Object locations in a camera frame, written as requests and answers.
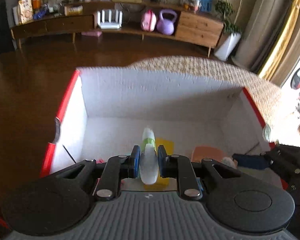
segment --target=orange cloth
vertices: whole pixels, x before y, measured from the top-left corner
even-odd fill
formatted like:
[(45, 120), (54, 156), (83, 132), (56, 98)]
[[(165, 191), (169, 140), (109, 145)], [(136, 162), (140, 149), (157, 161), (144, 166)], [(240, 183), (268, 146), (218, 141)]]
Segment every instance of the orange cloth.
[(200, 163), (203, 158), (211, 158), (217, 162), (221, 162), (223, 157), (226, 157), (226, 154), (220, 149), (209, 146), (198, 146), (191, 155), (191, 161)]

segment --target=wooden drawer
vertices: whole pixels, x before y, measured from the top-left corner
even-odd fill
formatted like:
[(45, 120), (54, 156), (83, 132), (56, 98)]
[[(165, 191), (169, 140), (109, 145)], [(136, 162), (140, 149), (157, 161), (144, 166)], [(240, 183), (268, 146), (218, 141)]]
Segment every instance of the wooden drawer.
[(93, 29), (93, 15), (69, 16), (46, 21), (48, 32), (83, 32)]
[(220, 34), (214, 34), (209, 31), (199, 31), (178, 25), (176, 39), (190, 43), (214, 48), (219, 40)]
[(209, 31), (220, 36), (223, 23), (200, 14), (181, 12), (179, 26), (185, 26), (195, 30)]
[(45, 21), (37, 21), (12, 28), (15, 39), (28, 38), (32, 36), (40, 36), (47, 33)]

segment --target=pink backpack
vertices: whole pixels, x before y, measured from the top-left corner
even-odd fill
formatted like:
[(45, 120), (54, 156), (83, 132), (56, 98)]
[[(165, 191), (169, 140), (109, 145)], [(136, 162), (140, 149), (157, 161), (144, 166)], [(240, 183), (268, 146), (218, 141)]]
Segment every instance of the pink backpack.
[(157, 23), (157, 17), (152, 10), (148, 10), (144, 13), (141, 19), (141, 29), (144, 31), (152, 32)]

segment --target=wooden floor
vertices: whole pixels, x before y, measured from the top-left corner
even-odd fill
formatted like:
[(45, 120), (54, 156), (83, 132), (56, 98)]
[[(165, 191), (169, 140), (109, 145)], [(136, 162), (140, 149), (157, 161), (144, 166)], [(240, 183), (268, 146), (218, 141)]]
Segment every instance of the wooden floor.
[(54, 138), (54, 117), (78, 66), (127, 66), (159, 56), (205, 57), (207, 49), (160, 38), (106, 33), (100, 39), (71, 35), (33, 38), (0, 55), (0, 202), (5, 194), (38, 178), (45, 149)]

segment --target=gold curtain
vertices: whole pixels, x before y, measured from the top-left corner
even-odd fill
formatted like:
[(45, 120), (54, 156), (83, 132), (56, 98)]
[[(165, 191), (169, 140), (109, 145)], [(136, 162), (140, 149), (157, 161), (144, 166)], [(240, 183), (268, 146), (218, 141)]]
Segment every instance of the gold curtain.
[(294, 27), (298, 19), (300, 10), (300, 0), (293, 0), (289, 8), (288, 17), (284, 23), (281, 33), (272, 48), (266, 62), (263, 64), (258, 75), (260, 78), (270, 80), (278, 68), (283, 54), (288, 46)]

